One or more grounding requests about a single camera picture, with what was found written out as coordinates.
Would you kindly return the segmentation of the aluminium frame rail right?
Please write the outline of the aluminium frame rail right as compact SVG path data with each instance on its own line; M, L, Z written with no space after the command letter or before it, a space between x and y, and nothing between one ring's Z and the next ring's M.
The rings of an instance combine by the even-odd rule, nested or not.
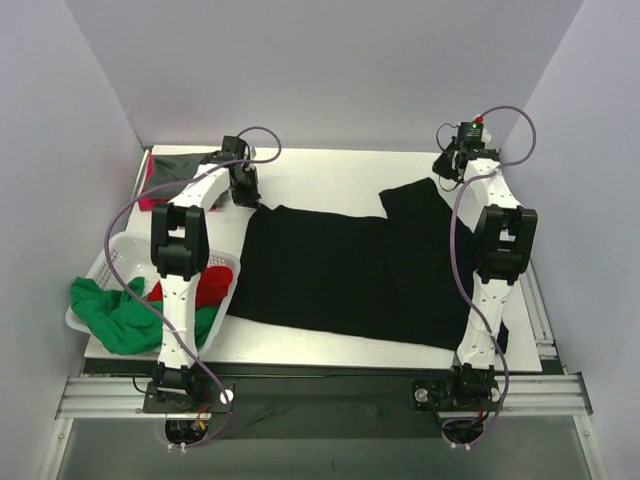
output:
M505 354L514 374L562 375L564 367L539 288L533 261L519 276L505 309Z

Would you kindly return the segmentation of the black t-shirt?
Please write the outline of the black t-shirt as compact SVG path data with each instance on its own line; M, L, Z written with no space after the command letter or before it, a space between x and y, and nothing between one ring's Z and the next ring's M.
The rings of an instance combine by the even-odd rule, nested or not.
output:
M475 240L425 178L379 194L386 215L261 206L250 218L229 314L271 325L456 349L470 312Z

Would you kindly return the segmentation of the folded grey t-shirt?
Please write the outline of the folded grey t-shirt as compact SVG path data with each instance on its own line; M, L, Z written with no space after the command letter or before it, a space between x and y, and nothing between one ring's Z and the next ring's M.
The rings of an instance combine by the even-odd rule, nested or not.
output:
M152 199L170 200L177 196L185 184L175 182L192 179L201 165L204 154L153 155L151 175L146 182L146 190Z

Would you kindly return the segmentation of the aluminium frame rail front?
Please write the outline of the aluminium frame rail front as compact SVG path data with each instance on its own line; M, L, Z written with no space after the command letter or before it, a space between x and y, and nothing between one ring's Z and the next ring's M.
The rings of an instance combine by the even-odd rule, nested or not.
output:
M236 376L224 393L212 389L201 400L159 394L147 379L78 377L66 382L58 418L194 419L250 406L279 408L352 406L376 411L398 405L417 412L435 409L442 416L493 412L505 415L589 415L593 408L579 375L513 375L498 378L493 400L463 398L448 391L446 381L391 375Z

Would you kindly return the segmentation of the aluminium frame rail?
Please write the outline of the aluminium frame rail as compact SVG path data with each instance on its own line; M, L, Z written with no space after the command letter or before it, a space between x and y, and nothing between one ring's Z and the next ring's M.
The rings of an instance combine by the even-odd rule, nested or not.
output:
M493 412L505 415L589 415L593 408L579 375L513 375L498 378L493 400L463 398L448 391L446 381L391 375L236 376L224 393L212 389L201 400L159 394L147 379L78 377L66 382L58 418L194 419L250 406L279 408L352 406L376 411L398 405L417 412L435 409L442 416Z
M564 367L539 288L533 261L519 276L505 309L505 354L514 374L562 375Z

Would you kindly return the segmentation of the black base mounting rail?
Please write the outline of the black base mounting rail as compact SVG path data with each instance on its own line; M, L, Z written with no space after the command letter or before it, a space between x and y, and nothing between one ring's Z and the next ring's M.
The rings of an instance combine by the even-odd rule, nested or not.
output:
M228 392L198 372L197 391L173 399L143 382L150 360L89 360L89 376L133 380L142 411L166 417L163 434L178 447L222 439L356 440L440 436L448 417L454 440L470 441L495 409L493 374L469 368L399 369L212 363Z

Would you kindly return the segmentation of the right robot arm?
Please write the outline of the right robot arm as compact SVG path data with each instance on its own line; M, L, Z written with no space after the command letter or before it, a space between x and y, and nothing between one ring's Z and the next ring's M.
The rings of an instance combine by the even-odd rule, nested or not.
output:
M454 280L470 311L450 377L442 386L444 399L455 408L465 408L476 398L493 400L498 394L495 357L504 352L497 335L512 289L529 265L539 220L537 211L524 207L511 192L498 151L488 147L490 139L481 115L462 122L433 164L434 173L459 186L449 248ZM458 211L467 192L481 208L471 253L471 293L462 284L457 259Z

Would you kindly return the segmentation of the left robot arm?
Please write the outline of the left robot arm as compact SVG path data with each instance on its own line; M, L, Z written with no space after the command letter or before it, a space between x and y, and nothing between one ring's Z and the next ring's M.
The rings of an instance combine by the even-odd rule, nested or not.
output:
M244 139L224 137L221 149L205 157L193 180L152 210L151 261L160 277L164 316L153 381L182 412L195 409L202 399L195 366L195 313L198 283L210 258L206 213L225 192L239 206L259 206L251 160Z

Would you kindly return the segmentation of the red t-shirt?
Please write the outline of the red t-shirt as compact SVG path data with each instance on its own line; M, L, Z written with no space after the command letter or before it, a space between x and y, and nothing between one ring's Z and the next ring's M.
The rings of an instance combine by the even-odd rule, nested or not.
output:
M198 282L195 297L195 313L214 318L222 301L227 297L233 280L233 272L225 266L208 267Z

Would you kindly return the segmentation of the folded magenta t-shirt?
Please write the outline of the folded magenta t-shirt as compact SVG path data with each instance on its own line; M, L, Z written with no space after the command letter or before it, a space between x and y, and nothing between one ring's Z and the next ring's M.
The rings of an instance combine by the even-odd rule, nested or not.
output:
M210 156L208 153L195 154L204 154L205 157L193 178L201 176L204 172L209 172L214 167L213 163L209 163ZM159 154L151 154L149 157L142 192L148 191L145 187L146 182L151 175L151 161L153 159L153 155ZM183 181L175 182L175 185L181 184L183 184ZM193 182L188 185L185 184L185 188L170 200L152 199L148 197L148 194L138 200L138 205L141 211L152 211L157 205L167 203L175 203L176 205L183 207L199 206L204 208L209 206L210 210L215 210L216 207L214 206L214 203L226 190L229 189L229 187L230 180L228 171L226 169L220 169L213 172L206 179L199 182Z

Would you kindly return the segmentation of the white plastic laundry basket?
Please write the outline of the white plastic laundry basket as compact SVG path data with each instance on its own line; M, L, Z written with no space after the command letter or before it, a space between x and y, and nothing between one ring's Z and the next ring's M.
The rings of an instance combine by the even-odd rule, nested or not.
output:
M160 283L159 274L151 261L150 248L150 240L140 234L132 232L117 234L110 240L109 252L100 253L90 271L82 278L94 280L102 289L124 290L144 308L157 315L159 311L155 310L150 303L143 298L151 292L156 282ZM214 325L211 327L204 344L201 347L196 346L200 354L209 349L213 339L220 330L237 284L238 274L240 273L239 259L226 252L210 251L207 268L212 266L225 266L230 268L233 272L233 280L231 281L229 293L219 307ZM143 277L149 282L144 287L144 292L141 296L134 293L128 286L129 282L138 276ZM72 312L71 304L66 314L66 323L74 330L91 334L88 327Z

